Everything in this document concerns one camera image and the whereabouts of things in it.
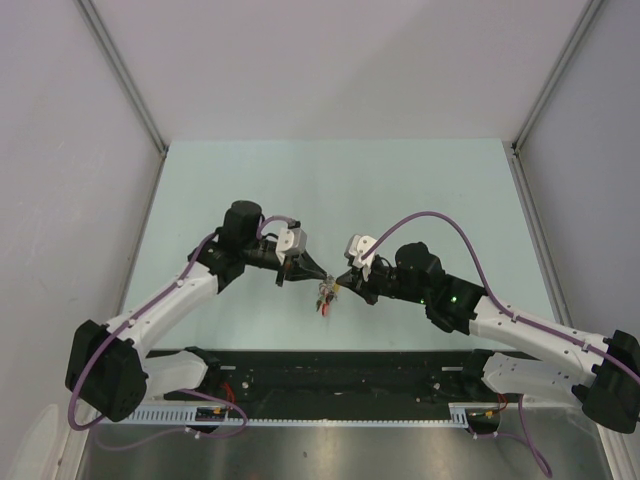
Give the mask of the keyring bunch with chain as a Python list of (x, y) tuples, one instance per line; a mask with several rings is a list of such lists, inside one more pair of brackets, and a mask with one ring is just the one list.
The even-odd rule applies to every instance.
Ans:
[(322, 317), (328, 317), (331, 304), (337, 299), (338, 293), (334, 292), (334, 285), (336, 285), (335, 278), (328, 275), (318, 287), (318, 297), (315, 303), (316, 311), (320, 313)]

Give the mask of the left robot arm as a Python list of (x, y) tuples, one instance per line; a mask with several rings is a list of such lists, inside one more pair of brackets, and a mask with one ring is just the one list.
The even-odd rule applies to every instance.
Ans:
[(274, 272), (278, 285), (327, 279), (306, 250), (307, 236), (299, 221), (286, 218), (273, 239), (262, 234), (269, 221), (260, 205), (233, 202), (222, 225), (199, 243), (184, 269), (159, 292), (103, 324), (87, 320), (78, 327), (65, 377), (71, 393), (67, 420), (73, 430), (92, 426), (77, 422), (78, 401), (93, 407), (100, 418), (119, 422), (148, 398), (180, 390), (202, 400), (214, 397), (221, 376), (212, 355), (198, 347), (161, 357), (149, 354), (174, 326), (221, 294), (246, 268)]

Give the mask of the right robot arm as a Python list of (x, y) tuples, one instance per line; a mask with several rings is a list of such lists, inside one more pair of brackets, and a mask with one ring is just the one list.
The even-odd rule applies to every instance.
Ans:
[(337, 284), (369, 305), (379, 298), (421, 304), (440, 330), (496, 341), (526, 354), (482, 351), (461, 376), (463, 393), (531, 395), (576, 406), (595, 423), (631, 434), (639, 423), (639, 342), (617, 330), (606, 337), (530, 318), (493, 299), (487, 288), (448, 274), (422, 242), (399, 248), (395, 262), (354, 258)]

